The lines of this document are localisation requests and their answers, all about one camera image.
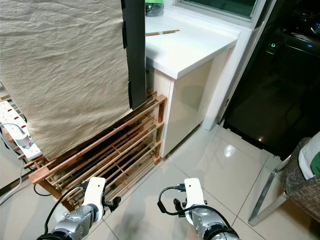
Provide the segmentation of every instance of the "robotic hand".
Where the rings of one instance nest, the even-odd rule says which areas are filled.
[[[54,205],[44,225],[45,233],[38,237],[37,240],[81,240],[84,238],[89,233],[89,229],[93,223],[100,221],[106,213],[104,207],[109,207],[110,211],[113,212],[121,201],[121,198],[117,196],[112,202],[105,202],[103,196],[105,185],[106,179],[102,177],[92,177],[89,182],[81,184],[86,189],[82,206],[69,212],[64,220],[58,222],[52,232],[48,233],[50,216],[56,206],[70,191],[66,192]]]
[[[175,198],[173,203],[177,212],[166,210],[161,202],[161,195],[169,189],[186,192],[186,202],[182,203],[185,209]],[[214,208],[207,206],[198,178],[186,178],[184,184],[165,188],[159,195],[157,205],[162,213],[172,216],[178,215],[179,218],[186,217],[188,222],[194,226],[195,232],[201,237],[201,240],[240,240],[224,216]]]

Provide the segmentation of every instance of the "white power strip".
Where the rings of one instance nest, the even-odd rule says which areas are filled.
[[[0,102],[0,123],[1,124],[17,124],[23,129],[23,131],[29,136],[30,134],[27,128],[27,123],[25,120],[16,112],[16,110],[10,105],[8,101]],[[17,127],[14,125],[4,125],[3,126],[9,134],[14,135],[17,131]],[[38,156],[42,155],[42,152],[37,147],[35,143],[31,145],[30,148],[26,149],[17,144],[20,150],[23,152],[27,160],[32,160]]]

